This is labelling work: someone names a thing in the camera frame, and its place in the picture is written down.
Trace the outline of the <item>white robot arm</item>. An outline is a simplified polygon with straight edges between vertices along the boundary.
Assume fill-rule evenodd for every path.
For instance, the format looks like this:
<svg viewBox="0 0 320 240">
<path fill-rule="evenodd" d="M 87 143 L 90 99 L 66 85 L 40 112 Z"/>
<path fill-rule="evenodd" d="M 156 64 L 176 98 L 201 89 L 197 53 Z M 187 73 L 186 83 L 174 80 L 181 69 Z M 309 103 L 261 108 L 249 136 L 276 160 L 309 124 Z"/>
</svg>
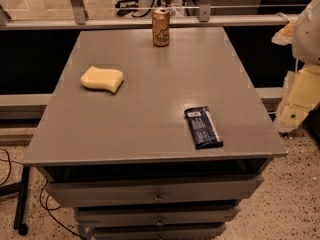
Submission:
<svg viewBox="0 0 320 240">
<path fill-rule="evenodd" d="M 271 41 L 291 44 L 293 57 L 304 63 L 300 70 L 287 73 L 276 111 L 276 130 L 289 133 L 320 104 L 320 0 L 312 0 L 297 20 L 276 32 Z"/>
</svg>

